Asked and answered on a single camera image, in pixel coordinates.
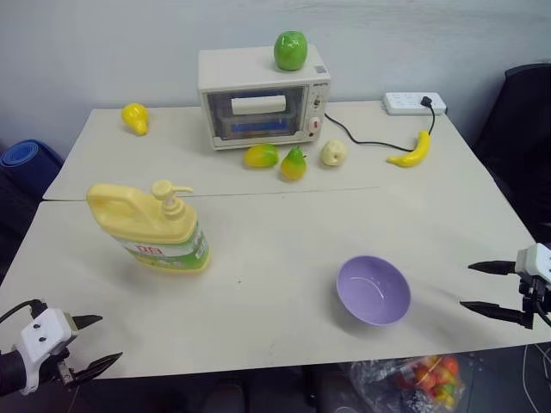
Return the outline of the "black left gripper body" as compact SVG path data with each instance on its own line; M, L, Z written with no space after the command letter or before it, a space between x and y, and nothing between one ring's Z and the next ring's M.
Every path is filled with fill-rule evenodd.
M57 314L53 327L48 332L50 358L53 360L53 369L56 377L64 386L77 386L75 373L69 368L65 360L69 356L68 346L77 338L78 327L70 314Z

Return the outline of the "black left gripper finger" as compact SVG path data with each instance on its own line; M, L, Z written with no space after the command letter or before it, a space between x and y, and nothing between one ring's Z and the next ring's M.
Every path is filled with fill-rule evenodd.
M122 355L122 352L109 354L96 361L92 361L84 370L72 373L73 381L70 383L70 386L80 386L98 377L117 362Z
M83 330L92 324L98 323L103 320L103 317L98 315L83 315L83 316L72 316L72 325L71 329L75 332Z

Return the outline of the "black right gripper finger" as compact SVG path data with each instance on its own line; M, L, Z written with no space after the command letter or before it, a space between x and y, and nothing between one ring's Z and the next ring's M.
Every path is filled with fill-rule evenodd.
M460 305L484 317L518 324L528 330L533 329L534 315L530 312L507 309L482 301L461 301Z
M515 274L516 263L511 261L476 262L467 266L469 269L486 274Z

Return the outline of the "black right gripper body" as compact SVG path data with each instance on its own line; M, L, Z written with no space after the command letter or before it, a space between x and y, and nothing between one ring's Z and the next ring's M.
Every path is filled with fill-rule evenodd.
M518 291L523 295L522 310L531 315L548 317L550 313L550 283L541 276L521 279Z

